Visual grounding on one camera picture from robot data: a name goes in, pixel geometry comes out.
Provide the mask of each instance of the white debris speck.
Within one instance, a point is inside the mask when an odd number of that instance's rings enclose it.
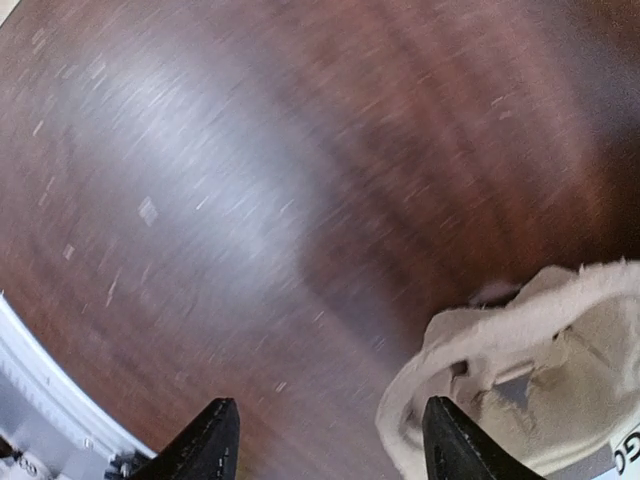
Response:
[[[153,225],[158,219],[158,210],[156,210],[151,198],[147,197],[142,201],[138,207],[138,215],[140,215],[140,218],[144,220],[144,223],[146,223],[148,227]]]
[[[73,75],[73,72],[75,72],[77,69],[78,69],[77,65],[71,65],[69,68],[67,68],[66,72],[62,74],[62,78],[64,80],[69,80],[71,78],[71,75]]]
[[[264,345],[264,342],[266,342],[266,341],[267,341],[267,338],[269,338],[269,335],[265,335],[265,336],[264,336],[264,337],[262,337],[262,339],[258,342],[258,345],[256,345],[256,348],[255,348],[255,351],[256,351],[256,352],[262,348],[262,345]]]
[[[56,74],[53,76],[53,78],[58,78],[60,75],[62,75],[62,72],[64,72],[67,69],[67,64],[65,63],[63,66],[61,66],[58,71],[56,72]]]
[[[53,109],[53,107],[56,104],[56,101],[57,101],[56,96],[53,94],[47,97],[47,99],[44,102],[44,109],[43,109],[43,113],[45,115],[48,114],[51,111],[51,109]]]
[[[193,189],[194,189],[194,190],[196,190],[197,188],[199,188],[199,187],[204,183],[204,181],[205,181],[206,179],[207,179],[207,177],[206,177],[206,176],[204,176],[204,177],[202,177],[200,180],[198,180],[198,181],[196,182],[196,184],[193,186]]]
[[[513,97],[513,95],[514,95],[513,92],[509,92],[509,93],[505,93],[504,95],[500,95],[497,98],[494,98],[493,101],[491,102],[491,108],[495,107],[496,105],[498,105],[503,100],[506,100],[507,98]]]
[[[426,75],[422,75],[422,76],[418,79],[418,82],[417,82],[417,83],[418,83],[418,85],[420,85],[420,84],[424,83],[425,81],[429,80],[432,76],[433,76],[433,74],[432,74],[432,73],[427,73]]]
[[[284,207],[282,207],[280,209],[280,215],[282,215],[287,210],[287,208],[289,208],[292,204],[293,204],[293,200],[289,201]]]
[[[25,68],[22,73],[20,74],[20,76],[18,77],[18,80],[16,80],[16,82],[19,84],[20,82],[22,82],[22,80],[24,80],[24,78],[27,76],[27,74],[30,72],[30,70],[28,68]]]
[[[39,29],[36,33],[33,34],[33,37],[31,37],[31,45],[35,45],[36,43],[38,43],[38,41],[42,38],[42,36],[44,35],[44,29]]]
[[[107,259],[111,256],[111,254],[115,250],[117,244],[118,244],[117,238],[109,242],[109,247],[105,250],[104,255],[102,255],[102,258],[100,259],[100,263],[98,264],[98,270],[97,270],[98,272],[102,270],[102,267],[104,267],[104,264],[106,263]]]
[[[72,246],[67,244],[66,247],[64,247],[64,250],[62,252],[62,256],[64,258],[66,258],[67,260],[71,260],[71,257],[73,257],[73,253],[76,251],[76,249]]]
[[[96,84],[91,88],[91,91],[94,92],[95,90],[97,90],[98,87],[102,85],[102,82],[104,82],[106,79],[107,79],[106,75],[103,75],[102,77],[100,77],[100,80],[98,80]]]
[[[198,206],[196,207],[196,210],[200,210],[200,209],[204,206],[204,204],[205,204],[205,203],[207,203],[207,200],[209,200],[209,195],[207,195],[206,197],[204,197],[204,200],[202,200],[202,201],[198,204]]]
[[[253,207],[251,207],[249,209],[249,211],[247,213],[244,214],[244,217],[242,217],[242,220],[246,220],[247,218],[249,218],[251,215],[253,215],[253,213],[258,210],[258,205],[254,205]]]
[[[49,179],[49,183],[47,183],[47,188],[45,188],[44,193],[40,197],[40,200],[38,200],[38,206],[39,207],[44,205],[44,202],[47,201],[47,197],[49,196],[49,190],[51,190],[51,185],[53,185],[53,182],[55,181],[55,179],[56,179],[55,176],[53,176],[53,177],[51,177]]]
[[[113,279],[113,283],[109,287],[109,292],[107,292],[107,303],[105,307],[111,305],[111,301],[113,300],[113,294],[116,291],[116,286],[118,285],[118,280],[120,279],[120,274],[122,273],[122,269],[118,269],[118,273],[116,273],[116,278]]]
[[[91,80],[95,80],[96,78],[98,78],[98,75],[100,75],[105,68],[107,68],[107,64],[104,62],[96,65],[93,73],[91,74]]]
[[[374,339],[374,342],[373,342],[373,349],[374,349],[376,352],[379,352],[380,350],[382,350],[382,347],[384,347],[384,344],[385,344],[385,343],[386,343],[386,341],[385,341],[385,339],[384,339],[384,338],[376,337],[376,338]]]
[[[142,272],[142,278],[140,279],[140,285],[144,285],[144,282],[146,282],[147,278],[149,278],[149,270],[151,270],[151,264],[147,265],[147,268],[145,268],[144,272]]]
[[[33,129],[33,133],[31,135],[35,137],[42,128],[42,125],[44,125],[44,120],[40,120],[38,122],[38,125],[36,125],[36,128]]]
[[[37,55],[38,53],[40,53],[40,50],[42,50],[42,47],[44,47],[46,43],[47,41],[44,38],[40,40],[38,44],[33,47],[33,54]]]

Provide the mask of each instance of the wooden floor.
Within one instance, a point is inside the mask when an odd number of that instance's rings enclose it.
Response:
[[[215,396],[243,479],[399,478],[373,425],[431,315],[640,254],[626,0],[22,0],[0,286],[162,448]]]

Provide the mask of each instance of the wood grain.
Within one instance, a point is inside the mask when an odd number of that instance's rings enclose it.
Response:
[[[22,0],[0,285],[153,448],[229,395],[244,478],[397,479],[431,315],[640,252],[623,3]]]

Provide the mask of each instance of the dark wood surface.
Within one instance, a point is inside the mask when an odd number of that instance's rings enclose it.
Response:
[[[241,478],[397,479],[431,315],[640,252],[632,3],[22,0],[1,287],[155,449],[231,395]]]

